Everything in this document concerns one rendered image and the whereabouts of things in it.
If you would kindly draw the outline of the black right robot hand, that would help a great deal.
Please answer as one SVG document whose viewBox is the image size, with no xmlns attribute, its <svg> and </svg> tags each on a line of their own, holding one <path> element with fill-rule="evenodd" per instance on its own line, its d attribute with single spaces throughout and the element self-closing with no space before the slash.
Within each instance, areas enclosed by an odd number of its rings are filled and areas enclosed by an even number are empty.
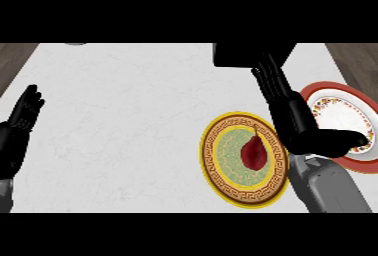
<svg viewBox="0 0 378 256">
<path fill-rule="evenodd" d="M 251 73 L 269 104 L 279 140 L 292 154 L 339 158 L 353 147 L 367 144 L 360 132 L 319 128 L 307 102 L 291 89 L 282 68 L 269 53 L 261 54 Z"/>
</svg>

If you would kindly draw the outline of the red rimmed white plate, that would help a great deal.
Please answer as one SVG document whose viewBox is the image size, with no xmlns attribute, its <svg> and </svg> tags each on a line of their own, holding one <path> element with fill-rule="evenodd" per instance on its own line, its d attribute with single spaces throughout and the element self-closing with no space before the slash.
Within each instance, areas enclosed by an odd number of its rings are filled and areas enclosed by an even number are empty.
<svg viewBox="0 0 378 256">
<path fill-rule="evenodd" d="M 356 172 L 378 174 L 378 104 L 354 88 L 329 81 L 307 85 L 301 96 L 322 129 L 356 131 L 367 138 L 367 144 L 334 161 Z"/>
</svg>

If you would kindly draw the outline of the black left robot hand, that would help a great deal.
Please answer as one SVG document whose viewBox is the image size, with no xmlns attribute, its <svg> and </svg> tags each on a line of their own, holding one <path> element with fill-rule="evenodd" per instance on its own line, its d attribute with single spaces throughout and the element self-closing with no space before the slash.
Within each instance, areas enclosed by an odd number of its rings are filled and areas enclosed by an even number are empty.
<svg viewBox="0 0 378 256">
<path fill-rule="evenodd" d="M 38 88 L 29 85 L 18 99 L 9 119 L 0 123 L 0 180 L 12 179 L 20 169 L 43 105 Z"/>
</svg>

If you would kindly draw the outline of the yellow brown patterned plate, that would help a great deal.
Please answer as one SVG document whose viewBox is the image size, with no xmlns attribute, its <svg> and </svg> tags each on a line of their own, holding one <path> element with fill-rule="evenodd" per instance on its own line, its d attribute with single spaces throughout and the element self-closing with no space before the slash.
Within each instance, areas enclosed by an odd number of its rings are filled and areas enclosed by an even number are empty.
<svg viewBox="0 0 378 256">
<path fill-rule="evenodd" d="M 267 153 L 258 170 L 245 167 L 240 155 L 254 136 Z M 258 209 L 277 201 L 288 185 L 289 154 L 260 116 L 229 112 L 211 121 L 201 137 L 199 163 L 209 187 L 230 204 Z"/>
</svg>

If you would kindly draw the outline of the dark red pear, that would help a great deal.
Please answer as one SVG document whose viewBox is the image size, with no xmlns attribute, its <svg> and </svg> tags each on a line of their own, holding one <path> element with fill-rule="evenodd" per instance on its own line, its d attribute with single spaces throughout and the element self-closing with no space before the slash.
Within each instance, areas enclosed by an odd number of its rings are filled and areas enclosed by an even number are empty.
<svg viewBox="0 0 378 256">
<path fill-rule="evenodd" d="M 242 146 L 240 159 L 243 166 L 254 171 L 258 171 L 267 163 L 267 150 L 258 133 L 254 133 L 251 139 Z"/>
</svg>

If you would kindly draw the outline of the black box appliance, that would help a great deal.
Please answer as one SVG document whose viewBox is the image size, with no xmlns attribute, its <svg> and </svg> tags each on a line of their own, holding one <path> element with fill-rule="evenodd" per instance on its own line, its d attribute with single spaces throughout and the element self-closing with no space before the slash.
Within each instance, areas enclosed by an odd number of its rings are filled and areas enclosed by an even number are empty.
<svg viewBox="0 0 378 256">
<path fill-rule="evenodd" d="M 279 66 L 283 66 L 295 43 L 214 43 L 212 64 L 215 67 L 252 68 L 261 60 L 261 54 L 269 53 Z"/>
</svg>

